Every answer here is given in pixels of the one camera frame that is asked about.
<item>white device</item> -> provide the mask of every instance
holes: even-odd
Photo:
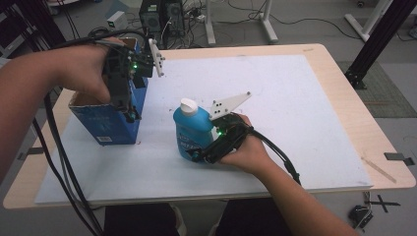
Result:
[[[111,30],[125,30],[128,27],[128,18],[124,12],[118,11],[107,19],[107,23]]]
[[[248,91],[236,96],[213,101],[209,112],[209,119],[212,121],[229,114],[251,96],[252,94]]]
[[[165,57],[160,54],[159,49],[157,49],[157,41],[155,39],[150,38],[149,39],[149,46],[150,46],[150,52],[152,53],[153,63],[156,68],[157,75],[159,77],[163,76],[162,72],[162,65],[163,61],[165,60]]]

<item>blue box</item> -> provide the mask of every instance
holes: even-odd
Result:
[[[134,48],[139,52],[134,38],[123,40],[128,45],[134,43]],[[148,88],[148,78],[142,78],[142,80],[144,88],[135,88],[134,83],[130,81],[132,105],[136,107],[140,116],[142,116]],[[128,123],[124,114],[115,110],[112,105],[102,104],[92,96],[76,92],[69,107],[100,145],[132,145],[136,142],[140,120]]]

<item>pants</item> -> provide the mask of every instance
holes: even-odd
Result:
[[[176,216],[169,204],[108,206],[105,236],[174,236]],[[216,236],[291,235],[271,198],[231,200],[217,227]]]

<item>white bottle cap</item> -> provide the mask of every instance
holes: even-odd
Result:
[[[181,99],[181,111],[185,116],[192,116],[197,113],[199,106],[195,100],[189,98]]]

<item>hand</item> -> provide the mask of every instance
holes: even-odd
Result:
[[[121,42],[117,38],[106,40]],[[58,76],[55,84],[94,96],[103,103],[110,101],[110,93],[101,77],[108,47],[104,45],[81,45],[54,50],[60,54]]]
[[[240,115],[240,117],[251,126],[247,116]],[[234,165],[254,175],[264,171],[269,166],[276,166],[275,162],[270,159],[262,141],[251,135],[246,137],[239,149],[222,158],[220,163]]]

